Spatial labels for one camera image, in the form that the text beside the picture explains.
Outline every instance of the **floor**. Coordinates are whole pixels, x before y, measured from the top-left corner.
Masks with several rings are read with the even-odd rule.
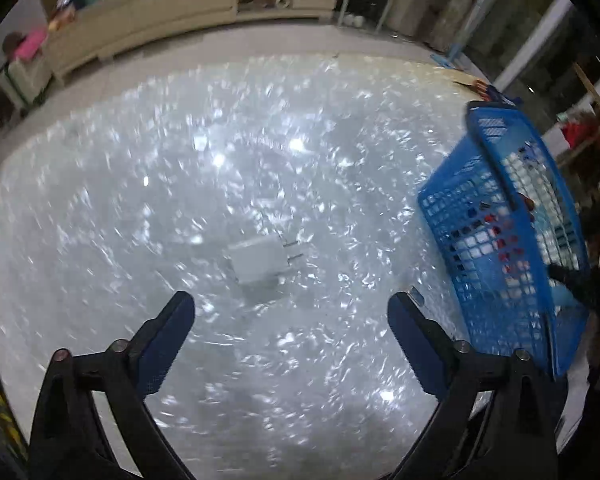
[[[75,70],[66,86],[53,85],[46,103],[12,128],[0,130],[0,167],[23,142],[72,112],[91,107],[143,81],[252,56],[333,52],[397,57],[430,63],[430,50],[391,36],[319,25],[316,21],[257,23],[192,32],[156,41]]]

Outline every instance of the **glossy plastic sheet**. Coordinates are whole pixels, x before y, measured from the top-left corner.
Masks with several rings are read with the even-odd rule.
[[[464,133],[453,78],[359,56],[209,66],[17,151],[0,180],[0,371],[23,430],[55,349],[101,351],[181,289],[196,322],[147,404],[195,475],[393,469],[435,400],[388,328],[389,296],[415,284],[464,334],[416,206]],[[274,232],[306,243],[296,269],[238,285],[227,246]]]

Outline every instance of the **bolt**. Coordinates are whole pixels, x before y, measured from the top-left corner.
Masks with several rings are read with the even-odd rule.
[[[454,348],[459,351],[461,354],[468,354],[471,350],[471,345],[464,341],[463,339],[459,339],[454,343]]]
[[[56,362],[64,361],[71,355],[71,353],[66,348],[58,349],[54,352],[52,359]]]
[[[116,339],[113,343],[109,345],[109,349],[113,350],[116,354],[125,351],[126,346],[129,344],[129,341],[126,339]]]
[[[531,356],[529,355],[529,352],[527,352],[526,350],[523,350],[522,348],[518,348],[514,354],[516,355],[516,357],[518,359],[520,359],[521,361],[529,361],[529,359],[531,359]]]

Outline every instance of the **blue basket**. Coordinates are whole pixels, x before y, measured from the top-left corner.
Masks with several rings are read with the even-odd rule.
[[[573,200],[542,140],[515,107],[470,102],[466,124],[468,134],[418,202],[474,347],[504,355],[524,348],[559,377],[587,320],[587,310],[546,273],[551,262],[589,270]],[[522,195],[534,201],[531,213]]]

